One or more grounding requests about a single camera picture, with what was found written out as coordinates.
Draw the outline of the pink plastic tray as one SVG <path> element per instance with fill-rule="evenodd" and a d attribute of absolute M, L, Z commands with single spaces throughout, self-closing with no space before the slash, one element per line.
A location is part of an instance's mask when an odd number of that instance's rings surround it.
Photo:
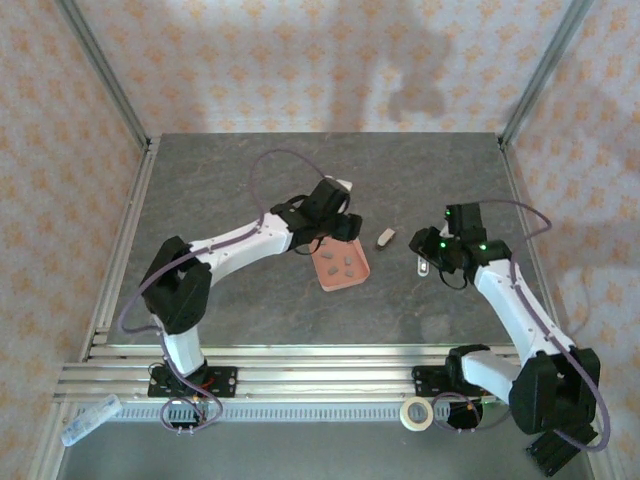
<path fill-rule="evenodd" d="M 333 292 L 364 283 L 370 275 L 370 267 L 359 239 L 352 242 L 341 242 L 331 237 L 316 240 L 311 244 L 312 261 L 321 288 L 325 292 Z M 322 252 L 334 254 L 332 259 L 323 258 Z M 351 265 L 345 265 L 344 257 L 351 257 Z M 334 275 L 329 275 L 332 267 L 338 269 Z M 347 270 L 354 272 L 353 277 L 345 275 Z"/>

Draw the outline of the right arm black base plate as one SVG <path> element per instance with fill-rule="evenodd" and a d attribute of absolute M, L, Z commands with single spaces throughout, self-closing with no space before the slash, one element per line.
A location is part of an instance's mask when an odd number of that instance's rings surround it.
<path fill-rule="evenodd" d="M 445 366 L 419 365 L 411 371 L 415 394 L 419 397 L 433 398 L 443 393 L 459 393 L 464 391 L 455 385 Z"/>

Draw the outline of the aluminium upright post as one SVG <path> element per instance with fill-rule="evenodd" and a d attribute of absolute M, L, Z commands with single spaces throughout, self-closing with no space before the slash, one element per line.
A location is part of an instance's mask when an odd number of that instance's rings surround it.
<path fill-rule="evenodd" d="M 53 0 L 104 86 L 135 143 L 146 151 L 151 142 L 91 26 L 76 0 Z"/>
<path fill-rule="evenodd" d="M 502 152 L 509 148 L 525 120 L 533 111 L 546 83 L 556 70 L 593 3 L 594 0 L 571 0 L 526 88 L 516 102 L 506 126 L 498 136 L 498 146 Z"/>

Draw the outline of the black aluminium extrusion piece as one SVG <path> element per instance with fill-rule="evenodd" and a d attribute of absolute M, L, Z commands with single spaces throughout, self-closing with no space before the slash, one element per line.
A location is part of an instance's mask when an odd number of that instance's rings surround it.
<path fill-rule="evenodd" d="M 597 433 L 590 425 L 586 425 L 579 429 L 571 429 L 568 436 L 579 443 L 589 444 L 597 437 Z M 543 433 L 525 451 L 545 477 L 554 476 L 580 452 L 554 431 Z"/>

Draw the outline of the white tape roll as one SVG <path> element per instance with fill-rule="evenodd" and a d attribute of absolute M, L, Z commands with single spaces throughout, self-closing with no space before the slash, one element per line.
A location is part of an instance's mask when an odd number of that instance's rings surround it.
<path fill-rule="evenodd" d="M 410 409 L 419 406 L 425 411 L 425 419 L 421 422 L 413 420 L 410 416 Z M 411 432 L 422 432 L 427 430 L 434 421 L 434 409 L 431 403 L 424 397 L 414 396 L 406 399 L 400 407 L 399 419 L 401 424 Z"/>

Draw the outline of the clear plastic bottle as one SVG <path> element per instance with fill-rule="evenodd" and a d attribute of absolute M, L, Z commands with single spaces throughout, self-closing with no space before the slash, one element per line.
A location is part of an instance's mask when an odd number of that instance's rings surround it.
<path fill-rule="evenodd" d="M 122 410 L 120 399 L 110 394 L 79 413 L 61 432 L 64 447 L 71 447 Z"/>

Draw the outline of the aluminium side rail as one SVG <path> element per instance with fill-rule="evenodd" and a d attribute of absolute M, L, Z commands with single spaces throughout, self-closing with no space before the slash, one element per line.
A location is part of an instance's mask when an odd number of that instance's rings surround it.
<path fill-rule="evenodd" d="M 80 362 L 85 362 L 89 358 L 93 341 L 97 337 L 105 337 L 109 332 L 160 143 L 160 136 L 150 139 L 143 151 L 130 186 L 108 267 L 105 270 L 98 299 L 81 348 Z"/>
<path fill-rule="evenodd" d="M 508 151 L 502 152 L 501 156 L 504 160 L 509 182 L 512 189 L 514 200 L 509 200 L 510 204 L 519 208 L 519 217 L 523 226 L 525 237 L 512 250 L 512 259 L 510 264 L 510 275 L 512 280 L 512 289 L 515 291 L 516 297 L 520 300 L 522 308 L 525 311 L 528 322 L 532 323 L 532 329 L 537 335 L 536 340 L 532 343 L 535 345 L 548 344 L 553 346 L 553 355 L 564 355 L 567 359 L 571 359 L 570 349 L 572 346 L 571 339 L 568 338 L 557 324 L 557 312 L 552 300 L 551 290 L 541 264 L 537 256 L 533 239 L 551 230 L 552 223 L 547 216 L 536 208 L 525 202 L 525 197 L 520 192 L 516 179 L 515 163 L 509 159 Z M 526 281 L 520 277 L 519 271 L 519 255 L 521 251 L 527 250 L 530 254 L 532 265 L 536 272 L 536 278 L 544 299 L 544 308 L 534 298 Z"/>

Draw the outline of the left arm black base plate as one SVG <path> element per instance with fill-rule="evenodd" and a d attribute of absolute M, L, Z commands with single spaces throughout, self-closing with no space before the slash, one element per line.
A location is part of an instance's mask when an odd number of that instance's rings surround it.
<path fill-rule="evenodd" d="M 181 382 L 165 364 L 152 364 L 149 367 L 150 380 L 147 396 L 150 398 L 170 398 L 203 395 Z M 203 365 L 187 379 L 216 397 L 233 398 L 235 396 L 238 369 L 229 366 Z"/>

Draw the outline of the aluminium front rail beam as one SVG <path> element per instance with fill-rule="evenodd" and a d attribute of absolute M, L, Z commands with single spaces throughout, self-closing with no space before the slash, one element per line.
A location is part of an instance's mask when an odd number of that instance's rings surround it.
<path fill-rule="evenodd" d="M 213 366 L 238 370 L 235 401 L 385 402 L 414 393 L 411 370 L 441 365 L 447 345 L 250 345 L 206 347 Z M 148 368 L 160 361 L 152 345 L 93 346 L 86 360 L 63 366 L 54 396 L 89 402 L 108 394 L 147 399 Z"/>

